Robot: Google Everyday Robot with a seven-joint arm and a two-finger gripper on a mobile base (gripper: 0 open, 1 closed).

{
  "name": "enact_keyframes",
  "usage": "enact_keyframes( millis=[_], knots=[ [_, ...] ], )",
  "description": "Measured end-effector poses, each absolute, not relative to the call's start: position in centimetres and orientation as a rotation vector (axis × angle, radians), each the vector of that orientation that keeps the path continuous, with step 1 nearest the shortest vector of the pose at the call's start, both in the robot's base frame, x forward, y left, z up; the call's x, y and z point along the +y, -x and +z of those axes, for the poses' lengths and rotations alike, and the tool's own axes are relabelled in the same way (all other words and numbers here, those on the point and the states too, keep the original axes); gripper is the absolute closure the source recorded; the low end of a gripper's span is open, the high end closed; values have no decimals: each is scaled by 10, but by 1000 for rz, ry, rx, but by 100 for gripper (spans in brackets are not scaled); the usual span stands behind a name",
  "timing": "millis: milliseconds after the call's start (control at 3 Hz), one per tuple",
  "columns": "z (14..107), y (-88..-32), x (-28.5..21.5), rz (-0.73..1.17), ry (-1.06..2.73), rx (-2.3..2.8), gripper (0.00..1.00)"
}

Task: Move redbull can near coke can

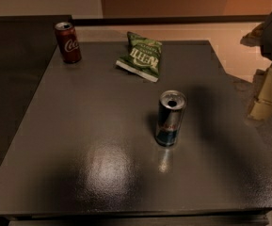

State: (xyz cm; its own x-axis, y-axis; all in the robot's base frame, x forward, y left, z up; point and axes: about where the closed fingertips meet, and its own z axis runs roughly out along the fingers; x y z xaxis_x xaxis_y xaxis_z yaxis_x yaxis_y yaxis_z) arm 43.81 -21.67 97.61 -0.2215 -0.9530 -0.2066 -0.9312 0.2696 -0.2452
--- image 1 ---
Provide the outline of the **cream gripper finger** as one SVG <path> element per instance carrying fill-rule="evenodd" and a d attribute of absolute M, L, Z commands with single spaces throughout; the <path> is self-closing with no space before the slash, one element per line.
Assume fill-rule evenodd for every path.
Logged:
<path fill-rule="evenodd" d="M 264 24 L 258 24 L 240 40 L 240 43 L 249 47 L 260 46 L 263 32 Z"/>
<path fill-rule="evenodd" d="M 258 70 L 254 76 L 253 100 L 248 116 L 255 121 L 265 121 L 272 115 L 272 64 L 265 71 Z"/>

